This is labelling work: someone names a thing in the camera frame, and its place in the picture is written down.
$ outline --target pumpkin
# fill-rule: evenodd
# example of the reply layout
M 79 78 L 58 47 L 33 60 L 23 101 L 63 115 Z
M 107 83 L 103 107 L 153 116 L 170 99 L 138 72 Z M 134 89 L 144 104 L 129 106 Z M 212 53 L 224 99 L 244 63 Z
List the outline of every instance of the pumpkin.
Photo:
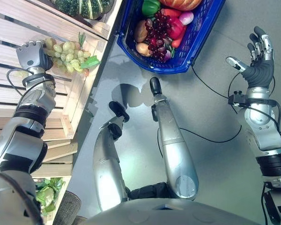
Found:
M 196 8 L 202 0 L 159 0 L 165 6 L 178 9 L 180 11 L 189 11 Z

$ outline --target red onion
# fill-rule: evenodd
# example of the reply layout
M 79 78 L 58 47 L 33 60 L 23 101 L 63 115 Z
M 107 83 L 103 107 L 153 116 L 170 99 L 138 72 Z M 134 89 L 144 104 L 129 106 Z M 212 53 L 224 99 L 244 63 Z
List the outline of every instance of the red onion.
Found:
M 171 55 L 171 53 L 170 53 L 170 51 L 169 50 L 167 50 L 167 53 L 165 54 L 165 57 L 164 57 L 164 62 L 166 62 L 166 61 L 168 61 L 169 59 L 170 59 L 170 55 Z
M 184 12 L 179 16 L 179 20 L 183 23 L 183 25 L 188 25 L 193 21 L 193 13 L 192 11 Z

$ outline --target black cable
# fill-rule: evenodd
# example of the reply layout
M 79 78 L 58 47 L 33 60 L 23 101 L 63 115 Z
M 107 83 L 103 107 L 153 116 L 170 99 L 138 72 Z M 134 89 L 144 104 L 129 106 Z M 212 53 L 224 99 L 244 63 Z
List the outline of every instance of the black cable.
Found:
M 273 89 L 271 91 L 271 94 L 269 95 L 269 97 L 272 95 L 272 93 L 274 92 L 275 90 L 275 86 L 276 86 L 276 80 L 275 80 L 275 77 L 273 76 L 273 81 L 274 81 L 274 85 L 273 85 Z
M 157 130 L 157 143 L 158 143 L 159 152 L 160 152 L 160 154 L 161 154 L 161 157 L 163 158 L 163 154 L 162 154 L 162 152 L 161 152 L 160 145 L 159 145 L 159 128 L 158 128 L 158 130 Z
M 240 75 L 240 73 L 237 73 L 237 74 L 233 77 L 233 79 L 231 80 L 231 82 L 230 82 L 230 84 L 229 84 L 229 88 L 228 88 L 228 97 L 230 96 L 230 88 L 231 88 L 231 85 L 232 85 L 233 81 L 235 80 L 235 78 L 236 78 L 238 75 Z M 235 110 L 235 108 L 233 107 L 233 105 L 231 105 L 231 108 L 233 109 L 233 111 L 234 111 L 236 114 L 238 114 L 237 111 Z
M 222 96 L 223 98 L 228 99 L 226 96 L 221 95 L 219 92 L 216 92 L 216 91 L 213 90 L 211 87 L 209 87 L 204 81 L 202 81 L 202 79 L 199 78 L 199 76 L 197 75 L 197 73 L 196 73 L 196 71 L 194 70 L 193 66 L 192 66 L 192 70 L 193 70 L 193 73 L 196 75 L 196 77 L 197 77 L 203 84 L 205 84 L 206 87 L 208 87 L 210 90 L 212 90 L 214 93 L 218 94 L 219 96 Z
M 203 139 L 205 139 L 205 140 L 207 140 L 207 141 L 209 141 L 209 142 L 213 142 L 213 143 L 225 143 L 225 142 L 229 142 L 229 141 L 233 140 L 234 138 L 236 138 L 236 136 L 240 133 L 240 131 L 241 131 L 241 129 L 242 129 L 242 126 L 240 126 L 238 133 L 237 133 L 236 135 L 234 135 L 232 138 L 230 138 L 230 139 L 228 139 L 228 140 L 226 140 L 226 141 L 220 141 L 220 142 L 218 142 L 218 141 L 213 141 L 213 140 L 210 140 L 210 139 L 208 139 L 208 138 L 202 137 L 201 135 L 196 134 L 195 132 L 192 132 L 192 131 L 190 131 L 190 130 L 188 130 L 188 129 L 184 129 L 184 128 L 181 128 L 181 127 L 180 127 L 180 129 L 181 129 L 181 130 L 188 131 L 188 132 L 192 133 L 193 135 L 196 135 L 196 136 L 198 136 L 198 137 L 200 137 L 200 138 L 203 138 Z
M 230 88 L 231 88 L 231 85 L 232 85 L 233 81 L 235 80 L 235 78 L 236 78 L 238 75 L 240 75 L 240 73 L 236 74 L 236 75 L 233 77 L 233 79 L 231 80 L 230 84 L 229 84 L 229 88 L 228 88 L 228 97 L 230 96 Z
M 276 127 L 277 127 L 277 131 L 278 131 L 279 134 L 280 134 L 280 126 L 279 126 L 278 122 L 277 122 L 273 117 L 271 117 L 269 114 L 266 114 L 266 113 L 263 112 L 263 111 L 260 111 L 260 110 L 258 110 L 258 109 L 254 109 L 254 108 L 249 107 L 249 106 L 243 106 L 243 108 L 255 110 L 255 111 L 257 111 L 257 112 L 259 112 L 259 113 L 261 113 L 261 114 L 267 116 L 268 118 L 270 118 L 272 121 L 274 121 L 274 123 L 275 123 L 275 125 L 276 125 Z
M 264 198 L 264 191 L 266 189 L 265 184 L 263 184 L 263 189 L 262 189 L 262 193 L 261 193 L 261 207 L 262 207 L 262 211 L 263 211 L 263 215 L 264 215 L 264 219 L 265 219 L 265 225 L 267 225 L 267 216 L 266 216 L 266 210 L 264 209 L 264 204 L 263 204 L 263 198 Z
M 37 206 L 33 203 L 33 201 L 27 196 L 25 191 L 21 188 L 21 186 L 10 176 L 8 176 L 5 173 L 0 173 L 0 179 L 4 180 L 6 183 L 8 183 L 12 189 L 19 195 L 21 200 L 23 201 L 23 204 L 25 206 L 25 209 L 33 221 L 33 224 L 35 225 L 43 225 L 43 219 L 40 215 L 40 211 L 37 208 Z
M 278 123 L 278 125 L 280 127 L 280 122 L 281 122 L 281 106 L 280 106 L 280 104 L 277 101 L 275 101 L 275 102 L 276 102 L 276 105 L 278 107 L 278 120 L 277 120 L 277 123 Z
M 17 107 L 15 108 L 15 112 L 18 110 L 19 105 L 20 105 L 20 103 L 22 102 L 23 98 L 28 94 L 28 92 L 31 91 L 31 89 L 33 89 L 34 87 L 38 86 L 39 84 L 44 83 L 44 82 L 47 82 L 47 81 L 48 81 L 48 80 L 43 80 L 43 81 L 41 81 L 41 82 L 39 82 L 39 83 L 33 85 L 31 88 L 29 88 L 29 89 L 21 96 L 21 98 L 20 98 L 20 100 L 19 100 L 19 103 L 18 103 Z
M 192 133 L 193 135 L 196 135 L 196 136 L 198 136 L 198 137 L 200 137 L 200 138 L 203 138 L 203 139 L 205 139 L 205 140 L 207 140 L 207 141 L 209 141 L 209 142 L 213 142 L 213 143 L 225 143 L 225 142 L 229 142 L 229 141 L 233 140 L 234 138 L 236 138 L 237 135 L 240 133 L 240 131 L 241 131 L 241 129 L 242 129 L 242 126 L 240 126 L 240 129 L 239 129 L 238 133 L 237 133 L 236 135 L 234 135 L 232 138 L 230 138 L 230 139 L 228 139 L 228 140 L 226 140 L 226 141 L 220 141 L 220 142 L 218 142 L 218 141 L 213 141 L 213 140 L 210 140 L 210 139 L 208 139 L 208 138 L 202 137 L 201 135 L 196 134 L 195 132 L 192 132 L 192 131 L 190 131 L 190 130 L 188 130 L 188 129 L 184 129 L 184 128 L 181 128 L 181 127 L 180 127 L 180 129 L 181 129 L 181 130 L 185 130 L 185 131 L 187 131 L 187 132 L 190 132 L 190 133 Z M 159 128 L 158 128 L 158 130 L 157 130 L 157 143 L 158 143 L 159 152 L 160 152 L 160 154 L 161 154 L 161 157 L 163 158 L 163 154 L 162 154 L 162 152 L 161 152 L 160 145 L 159 145 Z
M 30 72 L 29 70 L 26 70 L 26 69 L 11 69 L 11 70 L 9 70 L 9 71 L 6 73 L 6 78 L 7 78 L 8 82 L 10 83 L 10 85 L 13 87 L 13 89 L 14 89 L 16 92 L 18 92 L 19 95 L 22 96 L 22 93 L 14 86 L 14 84 L 11 82 L 11 80 L 10 80 L 10 78 L 9 78 L 10 73 L 11 73 L 11 72 L 14 72 L 14 71 L 26 71 L 26 72 L 31 73 L 31 74 L 33 74 L 33 73 Z

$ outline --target blue basket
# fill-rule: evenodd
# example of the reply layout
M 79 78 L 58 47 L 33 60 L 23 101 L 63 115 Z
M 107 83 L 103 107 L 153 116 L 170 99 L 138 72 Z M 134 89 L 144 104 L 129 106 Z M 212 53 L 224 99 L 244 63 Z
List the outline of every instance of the blue basket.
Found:
M 166 63 L 141 56 L 135 49 L 134 29 L 139 20 L 143 19 L 141 6 L 143 0 L 128 0 L 122 20 L 117 44 L 140 67 L 160 74 L 184 73 L 195 63 L 225 0 L 202 0 L 193 10 L 194 20 L 188 25 L 180 47 L 175 56 Z

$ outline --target potato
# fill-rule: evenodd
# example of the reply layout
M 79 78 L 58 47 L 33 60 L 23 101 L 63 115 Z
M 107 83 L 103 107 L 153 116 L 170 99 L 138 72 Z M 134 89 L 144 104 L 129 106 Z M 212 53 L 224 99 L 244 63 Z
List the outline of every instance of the potato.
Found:
M 139 54 L 146 56 L 146 57 L 151 56 L 151 54 L 149 53 L 149 49 L 148 49 L 149 46 L 147 44 L 137 43 L 135 47 Z
M 148 35 L 148 31 L 146 29 L 145 24 L 146 24 L 145 20 L 139 21 L 139 23 L 137 24 L 134 30 L 134 39 L 136 42 L 143 42 L 146 39 Z

